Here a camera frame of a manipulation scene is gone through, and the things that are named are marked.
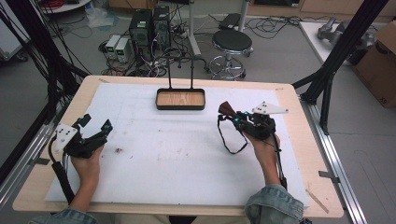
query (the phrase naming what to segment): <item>wooden table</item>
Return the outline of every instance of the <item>wooden table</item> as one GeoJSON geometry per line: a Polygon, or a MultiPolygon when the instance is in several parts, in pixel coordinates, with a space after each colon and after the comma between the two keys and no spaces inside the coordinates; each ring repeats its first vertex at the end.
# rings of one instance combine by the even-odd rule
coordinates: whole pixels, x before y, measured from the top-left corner
{"type": "MultiPolygon", "coordinates": [[[[87,110],[97,87],[101,83],[153,84],[167,86],[165,78],[147,77],[86,77],[75,98],[66,110],[61,123],[73,124],[87,110]]],[[[173,79],[173,85],[189,87],[188,79],[173,79]]],[[[318,171],[327,171],[318,150],[318,145],[309,127],[304,111],[294,88],[290,84],[231,82],[215,80],[194,80],[196,86],[273,90],[280,105],[290,110],[284,117],[288,126],[290,141],[299,164],[305,190],[310,200],[310,207],[304,210],[305,217],[341,217],[344,214],[338,195],[329,178],[320,177],[318,171]]],[[[49,158],[44,149],[41,158],[49,158]]],[[[36,165],[24,183],[13,208],[17,211],[57,212],[67,207],[67,203],[47,202],[45,197],[55,173],[50,164],[36,165]]],[[[131,203],[92,203],[90,212],[128,213],[157,215],[192,215],[192,216],[243,216],[243,206],[196,206],[196,205],[161,205],[131,203]]]]}

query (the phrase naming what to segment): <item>black wire bundle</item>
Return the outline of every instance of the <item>black wire bundle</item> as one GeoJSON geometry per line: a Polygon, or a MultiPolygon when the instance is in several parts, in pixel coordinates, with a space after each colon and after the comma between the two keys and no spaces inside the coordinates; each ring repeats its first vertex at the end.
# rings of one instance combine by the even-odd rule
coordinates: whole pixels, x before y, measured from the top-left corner
{"type": "MultiPolygon", "coordinates": [[[[43,16],[42,8],[36,0],[30,0],[28,2],[15,1],[12,2],[12,5],[8,2],[8,5],[11,9],[15,7],[23,7],[23,11],[18,12],[18,15],[16,11],[13,11],[19,18],[20,22],[24,24],[26,33],[8,16],[1,3],[0,16],[11,33],[17,37],[31,60],[35,63],[35,66],[41,76],[48,82],[49,103],[54,104],[56,101],[59,102],[61,106],[67,105],[77,91],[79,83],[82,81],[80,76],[71,72],[72,69],[70,68],[75,67],[72,56],[87,70],[89,74],[91,72],[88,71],[77,56],[69,47],[67,47],[57,21],[48,21],[48,19],[43,16]],[[57,54],[59,50],[53,42],[49,44],[48,39],[51,38],[50,31],[60,38],[71,64],[65,63],[67,60],[65,60],[60,53],[57,54]],[[30,34],[29,32],[34,32],[34,38],[28,36],[28,34],[30,34]],[[60,59],[53,60],[54,55],[60,59]]],[[[46,7],[45,10],[49,12],[52,11],[52,8],[46,7]]]]}
{"type": "Polygon", "coordinates": [[[299,17],[257,18],[248,21],[246,27],[261,38],[272,39],[287,25],[300,29],[300,21],[299,17]]]}

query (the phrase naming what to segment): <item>black metal pole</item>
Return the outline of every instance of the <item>black metal pole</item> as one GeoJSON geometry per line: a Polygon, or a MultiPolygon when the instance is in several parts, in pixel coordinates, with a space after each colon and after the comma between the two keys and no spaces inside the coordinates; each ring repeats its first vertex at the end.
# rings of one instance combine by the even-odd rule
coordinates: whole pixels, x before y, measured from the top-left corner
{"type": "Polygon", "coordinates": [[[329,57],[319,70],[311,76],[305,77],[292,84],[293,87],[297,89],[311,82],[308,90],[301,96],[302,100],[307,101],[312,105],[317,102],[318,97],[324,91],[320,112],[320,126],[326,134],[329,134],[327,125],[332,92],[332,80],[344,60],[352,52],[356,43],[368,30],[387,2],[388,0],[363,1],[361,7],[344,31],[340,40],[335,44],[329,57]]]}

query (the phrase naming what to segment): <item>electronic device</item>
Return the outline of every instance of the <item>electronic device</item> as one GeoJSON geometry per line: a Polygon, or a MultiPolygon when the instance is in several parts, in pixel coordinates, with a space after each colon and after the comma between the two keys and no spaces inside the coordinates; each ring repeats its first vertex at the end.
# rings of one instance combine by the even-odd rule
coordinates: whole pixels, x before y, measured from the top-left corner
{"type": "MultiPolygon", "coordinates": [[[[286,177],[283,175],[282,164],[280,161],[280,148],[278,142],[276,140],[276,124],[275,120],[270,118],[270,114],[280,114],[280,113],[288,113],[289,110],[277,105],[267,104],[262,102],[252,109],[252,114],[241,111],[234,111],[230,104],[226,101],[219,106],[219,115],[218,115],[218,128],[219,133],[221,135],[224,146],[227,148],[225,144],[224,137],[221,133],[221,129],[219,123],[224,120],[230,120],[233,123],[235,129],[241,133],[246,133],[256,139],[265,140],[269,137],[273,140],[273,147],[276,152],[276,160],[277,160],[277,170],[279,175],[280,184],[287,189],[288,183],[286,177]]],[[[227,150],[231,154],[236,154],[248,144],[246,137],[244,136],[246,143],[236,152],[231,152],[230,149],[227,150]]]]}
{"type": "Polygon", "coordinates": [[[122,37],[119,44],[116,46],[117,59],[120,63],[127,63],[132,54],[129,38],[122,37]]]}
{"type": "Polygon", "coordinates": [[[235,26],[238,25],[239,19],[241,18],[241,15],[238,13],[231,13],[228,14],[224,20],[219,25],[220,30],[232,30],[235,26]]]}
{"type": "Polygon", "coordinates": [[[131,40],[137,46],[150,47],[154,39],[154,23],[150,9],[137,9],[129,25],[131,40]]]}
{"type": "Polygon", "coordinates": [[[167,49],[171,47],[171,32],[169,20],[169,6],[157,6],[154,8],[154,27],[157,39],[157,47],[167,49]]]}
{"type": "Polygon", "coordinates": [[[89,138],[82,138],[80,126],[85,127],[90,120],[91,116],[86,114],[72,126],[60,123],[56,129],[55,151],[63,151],[70,156],[88,159],[97,148],[107,142],[107,136],[113,130],[110,120],[107,120],[99,133],[89,138]]]}
{"type": "Polygon", "coordinates": [[[117,59],[116,46],[119,43],[121,36],[113,35],[106,44],[107,58],[117,59]]]}

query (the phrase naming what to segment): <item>floor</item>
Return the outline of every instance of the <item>floor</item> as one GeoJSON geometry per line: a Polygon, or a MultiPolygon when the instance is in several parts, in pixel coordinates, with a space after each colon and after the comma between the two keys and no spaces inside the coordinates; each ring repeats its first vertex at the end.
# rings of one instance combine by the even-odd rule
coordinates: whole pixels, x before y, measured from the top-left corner
{"type": "MultiPolygon", "coordinates": [[[[122,34],[129,26],[128,15],[115,19],[115,26],[92,28],[86,26],[83,10],[65,13],[59,18],[61,27],[69,30],[64,36],[67,46],[93,73],[106,69],[105,57],[98,46],[112,34],[122,34]]],[[[211,36],[218,24],[211,17],[196,19],[195,33],[202,57],[210,61],[219,55],[211,47],[211,36]]],[[[274,38],[264,39],[246,29],[253,40],[254,52],[240,57],[247,76],[240,81],[293,83],[316,72],[321,65],[303,32],[285,26],[274,38]]],[[[62,54],[59,39],[54,39],[62,54]]],[[[174,77],[186,77],[176,72],[174,77]]],[[[210,79],[204,69],[196,67],[195,77],[210,79]]],[[[12,60],[0,66],[1,132],[0,164],[30,127],[46,103],[46,82],[31,61],[12,60]]],[[[297,90],[303,93],[306,87],[297,90]]],[[[392,223],[396,220],[396,109],[383,108],[355,76],[350,66],[342,66],[333,81],[329,116],[329,132],[344,165],[349,182],[368,223],[392,223]]],[[[0,211],[0,223],[27,223],[38,213],[12,210],[18,188],[0,211]]],[[[109,215],[97,215],[108,223],[109,215]]],[[[347,213],[341,218],[312,218],[314,223],[350,223],[347,213]]]]}

